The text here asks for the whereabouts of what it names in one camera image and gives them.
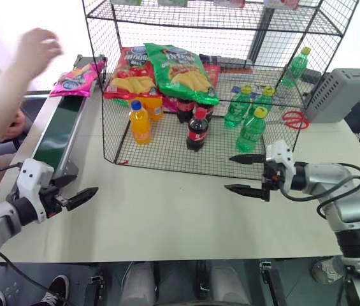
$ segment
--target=wire mesh rack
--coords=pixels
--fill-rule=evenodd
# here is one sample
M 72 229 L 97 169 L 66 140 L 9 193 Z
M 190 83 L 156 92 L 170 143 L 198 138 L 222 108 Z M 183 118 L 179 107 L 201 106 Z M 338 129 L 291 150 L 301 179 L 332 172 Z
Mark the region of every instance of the wire mesh rack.
M 106 56 L 107 74 L 115 69 L 122 47 L 148 42 L 219 55 L 229 60 L 221 62 L 222 68 L 233 68 L 219 75 L 215 91 L 220 104 L 198 152 L 187 150 L 187 126 L 171 112 L 152 123 L 148 145 L 135 144 L 128 107 L 103 98 L 104 158 L 126 166 L 260 179 L 260 164 L 242 166 L 229 161 L 240 154 L 235 147 L 240 128 L 227 129 L 223 120 L 235 95 L 233 88 L 250 84 L 260 91 L 270 85 L 282 92 L 279 82 L 290 73 L 291 61 L 303 47 L 310 47 L 307 68 L 319 73 L 317 79 L 311 83 L 300 79 L 292 89 L 274 97 L 263 139 L 253 153 L 265 154 L 266 146 L 278 139 L 294 148 L 299 131 L 280 118 L 289 110 L 305 112 L 305 101 L 321 82 L 358 0 L 301 0 L 297 10 L 266 8 L 259 0 L 247 1 L 243 9 L 215 6 L 211 0 L 189 0 L 185 8 L 159 6 L 157 0 L 142 0 L 139 6 L 111 4 L 110 0 L 82 3 L 93 55 Z

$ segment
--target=human hand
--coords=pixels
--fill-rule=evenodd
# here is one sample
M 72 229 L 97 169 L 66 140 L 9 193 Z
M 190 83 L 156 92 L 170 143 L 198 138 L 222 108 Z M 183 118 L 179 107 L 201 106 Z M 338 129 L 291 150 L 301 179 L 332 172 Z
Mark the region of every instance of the human hand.
M 24 131 L 25 115 L 21 110 L 18 110 L 15 121 L 8 127 L 7 131 L 2 135 L 2 140 L 8 140 L 16 138 Z
M 41 74 L 50 61 L 60 54 L 61 46 L 53 32 L 33 29 L 22 36 L 13 68 L 29 82 Z

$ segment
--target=white bracket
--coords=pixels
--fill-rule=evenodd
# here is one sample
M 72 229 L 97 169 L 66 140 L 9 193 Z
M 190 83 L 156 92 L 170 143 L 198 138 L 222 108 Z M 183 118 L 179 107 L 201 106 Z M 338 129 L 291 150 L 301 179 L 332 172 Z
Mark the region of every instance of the white bracket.
M 27 158 L 18 174 L 17 187 L 20 198 L 27 198 L 37 213 L 37 222 L 47 219 L 44 206 L 40 200 L 40 189 L 48 187 L 54 169 L 40 161 Z
M 284 140 L 278 140 L 266 148 L 266 162 L 274 162 L 276 164 L 283 164 L 285 167 L 285 180 L 283 190 L 288 193 L 292 186 L 293 176 L 296 174 L 294 167 L 292 150 L 287 146 Z

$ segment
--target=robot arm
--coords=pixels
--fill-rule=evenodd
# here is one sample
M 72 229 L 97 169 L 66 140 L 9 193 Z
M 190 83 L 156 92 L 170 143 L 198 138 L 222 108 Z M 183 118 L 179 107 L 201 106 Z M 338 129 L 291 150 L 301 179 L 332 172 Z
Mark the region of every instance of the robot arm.
M 23 226 L 36 221 L 41 223 L 62 211 L 72 210 L 91 199 L 97 187 L 87 188 L 71 199 L 59 195 L 76 176 L 52 180 L 54 169 L 49 165 L 26 159 L 17 178 L 15 193 L 8 201 L 0 203 L 0 248 L 10 238 L 21 232 Z
M 289 199 L 303 201 L 287 194 L 293 189 L 310 194 L 307 200 L 317 198 L 325 203 L 321 210 L 337 237 L 343 253 L 342 261 L 349 274 L 345 283 L 349 305 L 360 305 L 360 188 L 354 185 L 351 172 L 341 164 L 294 163 L 292 153 L 283 140 L 268 146 L 266 151 L 266 159 L 261 160 L 264 163 L 262 189 L 243 185 L 225 187 L 265 201 L 269 201 L 270 190 L 280 189 Z M 231 160 L 250 164 L 259 161 L 259 158 L 245 154 L 234 156 Z

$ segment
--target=green conveyor belt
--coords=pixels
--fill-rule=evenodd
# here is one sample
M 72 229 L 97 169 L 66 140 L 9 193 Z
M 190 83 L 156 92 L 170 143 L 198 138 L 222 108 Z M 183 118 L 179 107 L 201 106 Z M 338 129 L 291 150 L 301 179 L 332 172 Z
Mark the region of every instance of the green conveyor belt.
M 49 164 L 55 171 L 58 169 L 84 99 L 66 96 L 61 100 L 37 148 L 35 160 Z

